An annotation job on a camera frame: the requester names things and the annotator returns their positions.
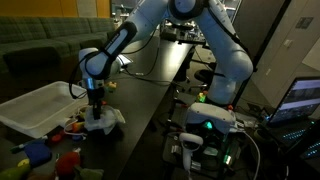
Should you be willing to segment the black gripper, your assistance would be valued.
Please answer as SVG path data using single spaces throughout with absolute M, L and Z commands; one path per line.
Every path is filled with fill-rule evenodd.
M 89 105 L 93 108 L 93 118 L 99 120 L 101 116 L 102 100 L 105 95 L 105 90 L 103 87 L 98 89 L 88 89 L 87 90 Z

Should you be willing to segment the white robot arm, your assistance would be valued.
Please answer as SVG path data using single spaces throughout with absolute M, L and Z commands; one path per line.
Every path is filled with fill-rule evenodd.
M 128 45 L 151 34 L 165 20 L 177 26 L 192 21 L 200 29 L 201 36 L 188 42 L 208 46 L 216 59 L 218 73 L 209 87 L 209 100 L 219 105 L 230 103 L 236 84 L 252 75 L 249 51 L 220 0 L 140 0 L 104 46 L 79 51 L 82 80 L 94 119 L 101 117 L 104 80 L 111 74 L 118 55 Z

